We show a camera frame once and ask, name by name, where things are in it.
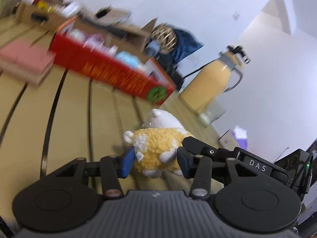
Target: gray ribbed panel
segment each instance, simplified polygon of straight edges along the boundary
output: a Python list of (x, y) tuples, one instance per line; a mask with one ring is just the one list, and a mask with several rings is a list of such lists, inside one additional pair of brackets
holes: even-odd
[(261, 235), (238, 231), (223, 223), (207, 202), (194, 201), (182, 191), (130, 191), (107, 201), (85, 225), (59, 234), (22, 230), (16, 238), (296, 238), (288, 230)]

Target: kettle handle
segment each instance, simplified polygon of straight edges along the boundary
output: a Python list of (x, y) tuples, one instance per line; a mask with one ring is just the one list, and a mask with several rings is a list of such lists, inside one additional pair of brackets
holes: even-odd
[(224, 93), (225, 93), (225, 92), (228, 92), (228, 91), (230, 91), (230, 90), (233, 90), (233, 89), (234, 89), (236, 86), (238, 86), (239, 83), (242, 81), (242, 78), (243, 78), (243, 73), (242, 73), (242, 71), (240, 71), (237, 67), (234, 68), (234, 70), (237, 72), (237, 74), (240, 76), (240, 78), (239, 78), (239, 80), (237, 81), (237, 83), (234, 84), (232, 87), (226, 88), (226, 89), (224, 90)]

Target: qr code tag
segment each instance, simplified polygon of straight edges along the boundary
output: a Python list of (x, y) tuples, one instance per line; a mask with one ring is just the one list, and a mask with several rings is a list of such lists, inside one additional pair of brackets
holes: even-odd
[(143, 159), (144, 155), (141, 152), (138, 152), (135, 154), (135, 158), (138, 162), (140, 162)]

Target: green circle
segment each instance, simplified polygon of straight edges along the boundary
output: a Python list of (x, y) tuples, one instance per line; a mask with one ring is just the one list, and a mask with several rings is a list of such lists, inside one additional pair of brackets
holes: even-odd
[(167, 97), (167, 89), (162, 86), (156, 86), (147, 93), (147, 100), (153, 103), (161, 102)]

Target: yellow and white stuffed animal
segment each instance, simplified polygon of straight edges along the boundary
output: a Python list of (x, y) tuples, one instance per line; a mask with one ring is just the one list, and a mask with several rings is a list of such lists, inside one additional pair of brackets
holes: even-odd
[(147, 177), (158, 178), (162, 171), (182, 176), (177, 163), (177, 148), (184, 138), (192, 136), (169, 112), (153, 109), (148, 121), (134, 133), (126, 131), (124, 141), (134, 146), (135, 167)]

